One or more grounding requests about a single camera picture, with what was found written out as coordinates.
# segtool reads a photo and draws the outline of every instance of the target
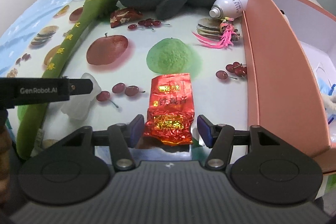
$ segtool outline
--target red tea bag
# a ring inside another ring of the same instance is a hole
[[[192,144],[190,126],[194,120],[190,75],[161,75],[152,79],[145,136],[167,145]]]
[[[111,28],[117,27],[121,24],[124,24],[128,21],[138,20],[143,16],[142,13],[138,12],[133,8],[125,8],[117,10],[111,13],[110,23]]]

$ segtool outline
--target blue cloth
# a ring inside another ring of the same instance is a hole
[[[0,77],[21,57],[34,36],[72,0],[37,0],[0,37]]]
[[[321,78],[317,79],[317,83],[320,89],[320,92],[323,94],[327,94],[329,96],[331,96],[334,93],[334,89],[336,87],[336,84],[333,84],[330,88],[330,86],[324,82]],[[334,119],[335,119],[336,115],[331,115],[328,117],[328,124],[330,124]]]

